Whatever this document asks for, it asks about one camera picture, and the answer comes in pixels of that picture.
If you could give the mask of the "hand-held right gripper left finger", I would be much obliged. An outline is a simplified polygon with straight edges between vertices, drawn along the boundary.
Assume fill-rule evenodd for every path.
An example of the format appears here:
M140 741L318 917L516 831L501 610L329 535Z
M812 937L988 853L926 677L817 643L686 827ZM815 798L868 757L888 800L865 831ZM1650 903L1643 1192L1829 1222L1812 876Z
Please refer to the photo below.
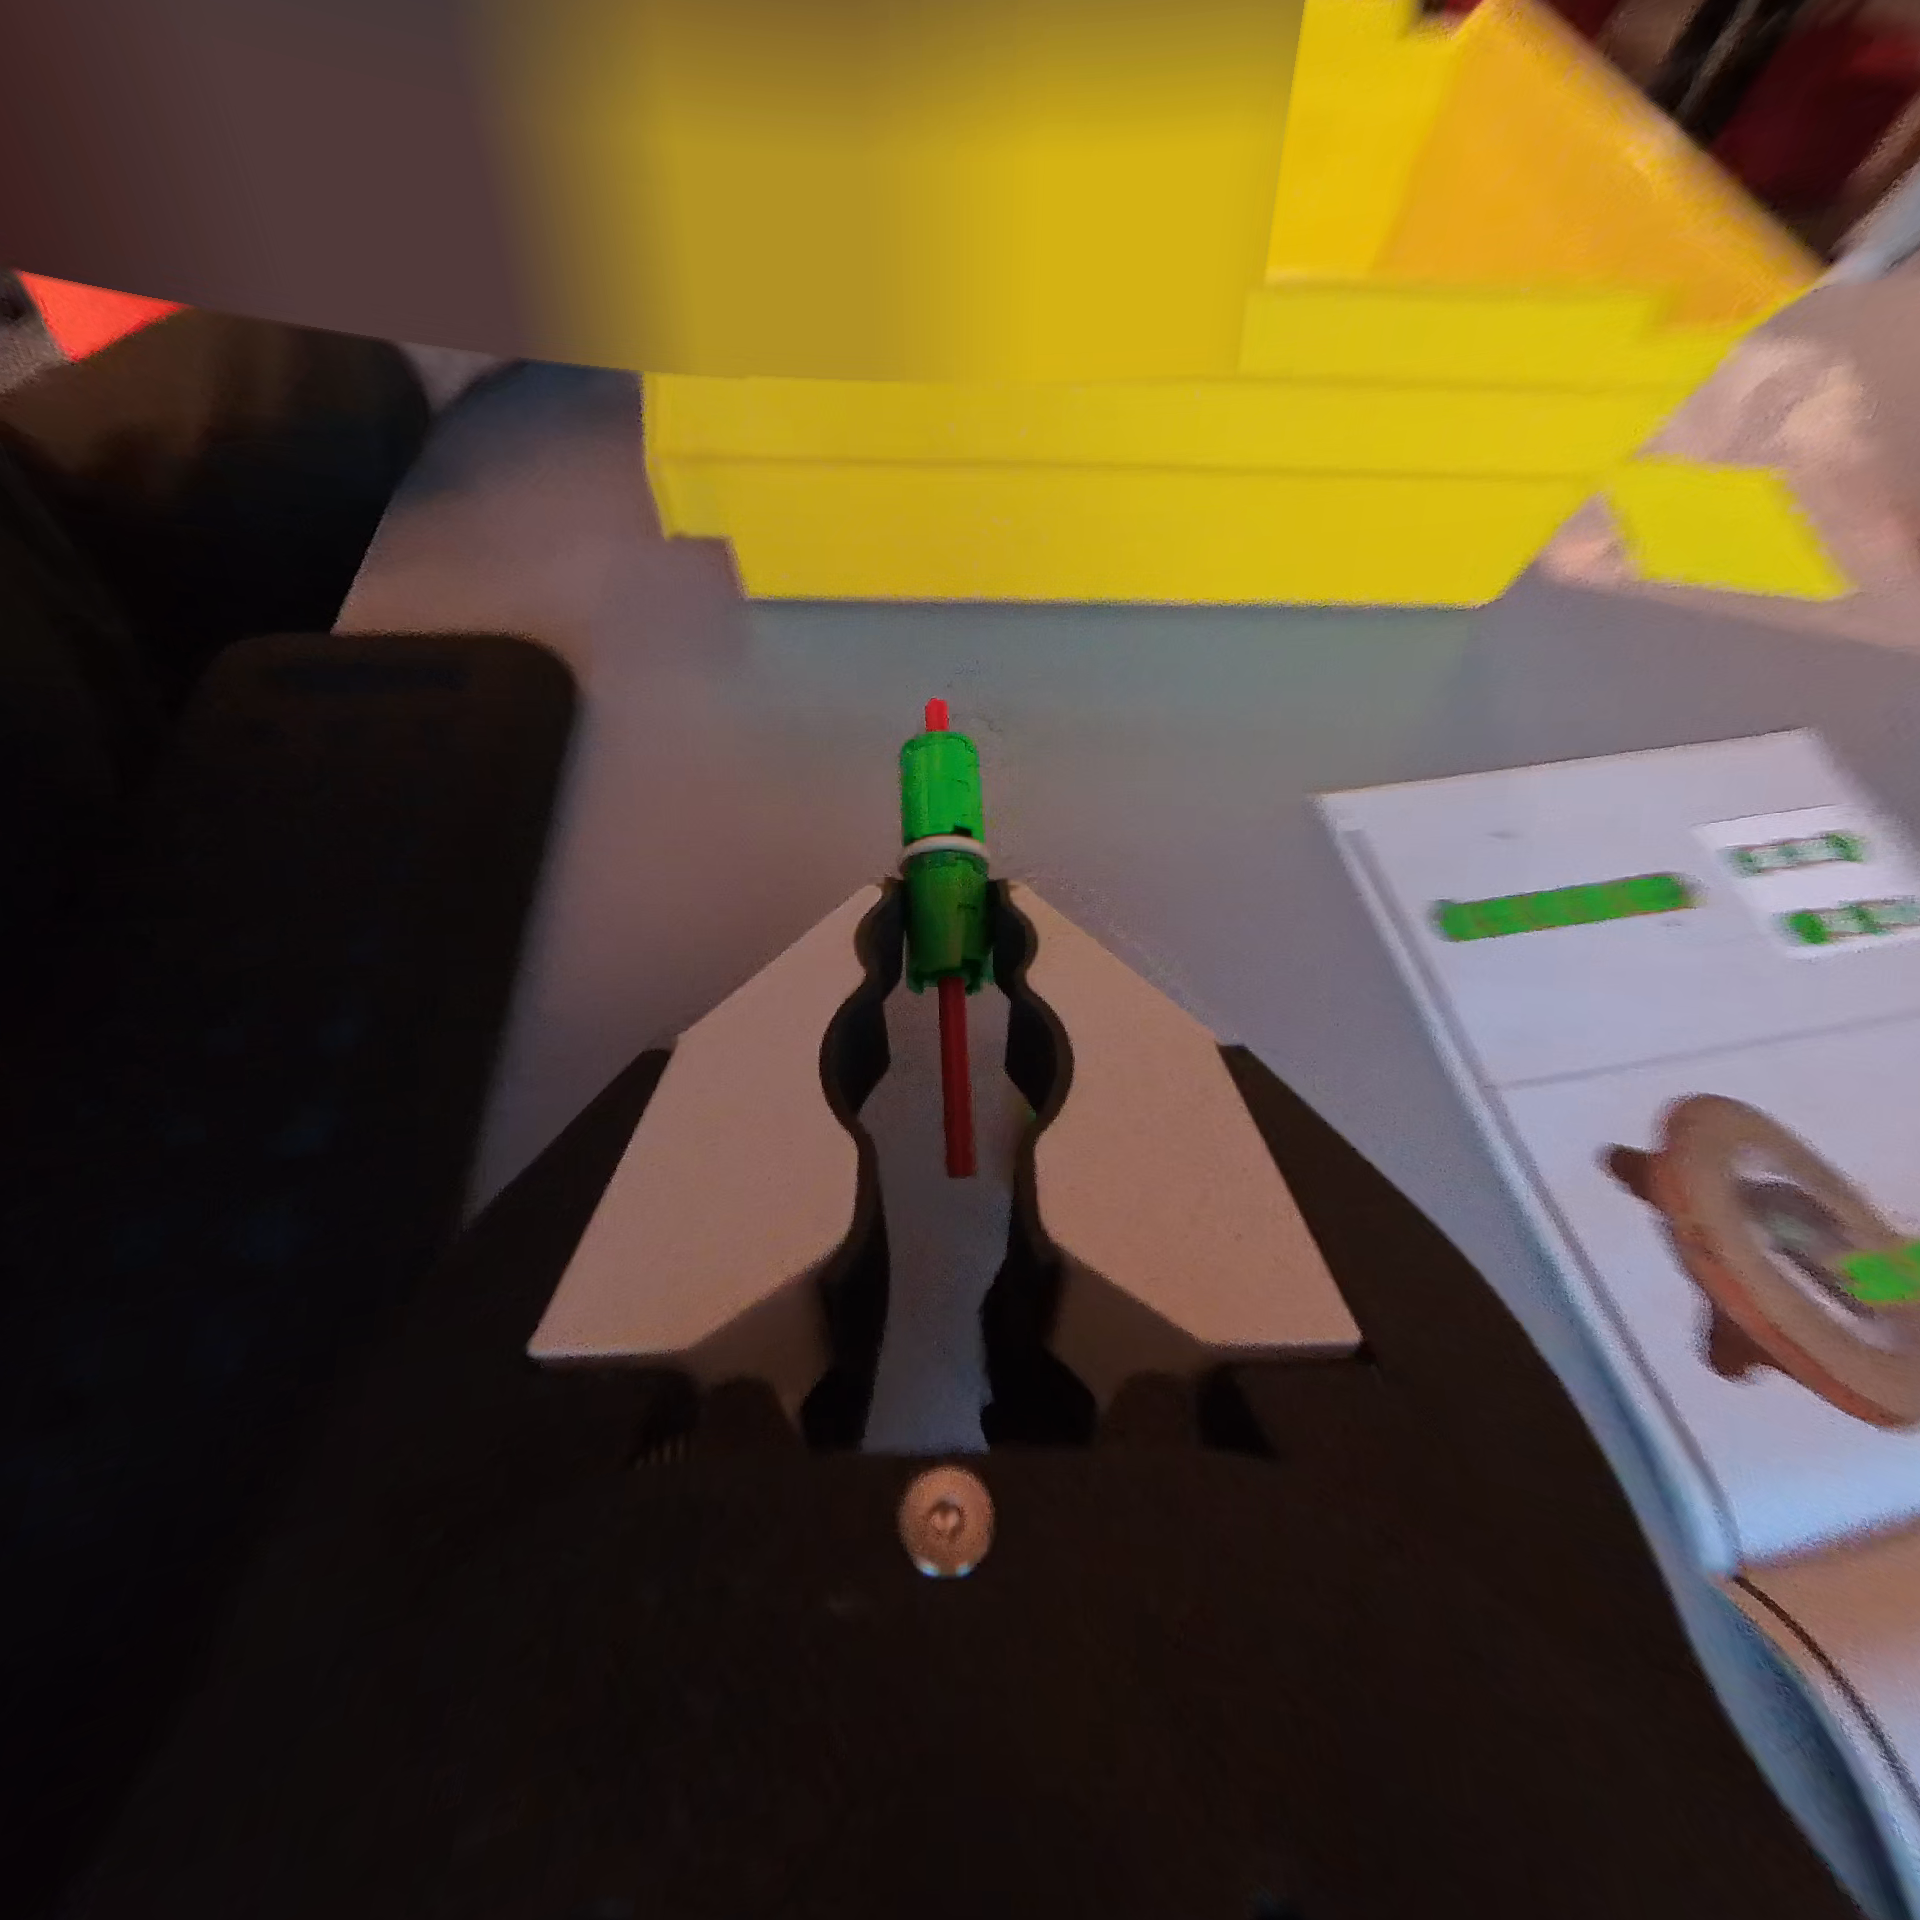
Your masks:
M528 1340L552 1370L762 1383L854 1450L890 1308L879 1150L900 884L860 887L684 1028Z

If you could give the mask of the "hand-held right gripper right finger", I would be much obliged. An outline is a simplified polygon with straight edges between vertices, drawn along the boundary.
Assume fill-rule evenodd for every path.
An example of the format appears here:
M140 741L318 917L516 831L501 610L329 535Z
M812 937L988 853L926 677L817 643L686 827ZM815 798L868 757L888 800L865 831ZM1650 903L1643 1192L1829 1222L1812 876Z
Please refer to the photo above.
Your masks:
M1022 881L997 887L993 975L1029 1118L980 1308L988 1447L1086 1447L1141 1384L1207 1408L1240 1370L1356 1361L1214 1032Z

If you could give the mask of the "red axle rod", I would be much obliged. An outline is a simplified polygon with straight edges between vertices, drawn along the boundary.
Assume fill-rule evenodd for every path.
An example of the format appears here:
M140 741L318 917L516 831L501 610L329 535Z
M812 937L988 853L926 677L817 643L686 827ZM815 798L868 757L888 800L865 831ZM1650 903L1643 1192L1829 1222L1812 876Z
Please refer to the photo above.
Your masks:
M944 696L934 696L925 705L925 730L955 730L950 706ZM958 979L940 981L933 987L938 1020L938 1062L940 1062L940 1102L944 1165L955 1181L972 1179L977 1172L977 1131L975 1097L970 1068L970 1032L969 998Z

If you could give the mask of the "green round brick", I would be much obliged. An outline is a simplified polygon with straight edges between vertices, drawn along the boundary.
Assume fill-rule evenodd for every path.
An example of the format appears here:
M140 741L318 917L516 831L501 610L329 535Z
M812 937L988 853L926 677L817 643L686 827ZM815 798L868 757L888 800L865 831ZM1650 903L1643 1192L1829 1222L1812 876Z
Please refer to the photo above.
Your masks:
M898 779L902 849L946 838L987 844L983 766L969 733L917 733L900 749Z
M995 972L997 899L988 865L917 860L902 874L905 979L914 995L958 981L975 997Z

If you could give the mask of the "grey desk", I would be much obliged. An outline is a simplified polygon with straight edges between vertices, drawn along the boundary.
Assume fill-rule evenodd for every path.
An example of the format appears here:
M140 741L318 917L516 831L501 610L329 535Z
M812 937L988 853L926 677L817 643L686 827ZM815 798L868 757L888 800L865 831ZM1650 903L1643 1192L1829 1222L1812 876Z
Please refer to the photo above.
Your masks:
M637 376L405 351L437 423L338 623L513 635L582 706L469 1183L484 1209L898 842L896 754L944 695L1002 873L1246 1044L1453 1239L1572 1389L1769 1781L1875 1917L1901 1899L1707 1581L1620 1396L1313 809L1322 792L1788 728L1916 828L1916 650L1812 608L1566 587L1477 610L751 604L662 540Z

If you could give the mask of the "black studded mat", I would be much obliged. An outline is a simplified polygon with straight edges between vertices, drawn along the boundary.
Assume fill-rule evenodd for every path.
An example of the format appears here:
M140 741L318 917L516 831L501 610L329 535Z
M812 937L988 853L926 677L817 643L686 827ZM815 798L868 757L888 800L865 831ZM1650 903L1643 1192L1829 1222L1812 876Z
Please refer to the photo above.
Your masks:
M55 1917L463 1218L574 733L520 636L206 672L4 1003L4 1917Z

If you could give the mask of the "open instruction booklet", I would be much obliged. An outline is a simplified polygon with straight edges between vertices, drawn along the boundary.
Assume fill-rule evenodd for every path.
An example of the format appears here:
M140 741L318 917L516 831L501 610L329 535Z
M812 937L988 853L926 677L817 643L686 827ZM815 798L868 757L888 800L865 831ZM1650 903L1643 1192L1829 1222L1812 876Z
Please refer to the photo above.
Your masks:
M1319 811L1636 1428L1916 1917L1916 832L1814 733Z

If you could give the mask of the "yellow storage bin stack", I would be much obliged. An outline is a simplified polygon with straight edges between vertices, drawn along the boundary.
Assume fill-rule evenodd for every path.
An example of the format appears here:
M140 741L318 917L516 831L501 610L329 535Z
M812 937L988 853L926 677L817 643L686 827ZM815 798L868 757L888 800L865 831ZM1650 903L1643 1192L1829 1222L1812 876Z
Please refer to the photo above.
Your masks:
M1235 373L646 373L644 473L767 603L1481 608L1818 277L1550 7L1309 4Z

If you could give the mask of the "red strip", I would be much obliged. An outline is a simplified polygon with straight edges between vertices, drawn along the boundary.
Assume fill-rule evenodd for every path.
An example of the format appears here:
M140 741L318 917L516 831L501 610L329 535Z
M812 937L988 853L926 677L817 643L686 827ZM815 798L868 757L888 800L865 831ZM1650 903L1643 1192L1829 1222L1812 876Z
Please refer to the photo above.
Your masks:
M71 365L98 357L107 348L171 320L186 306L83 282L16 271L14 280L30 301L39 323Z

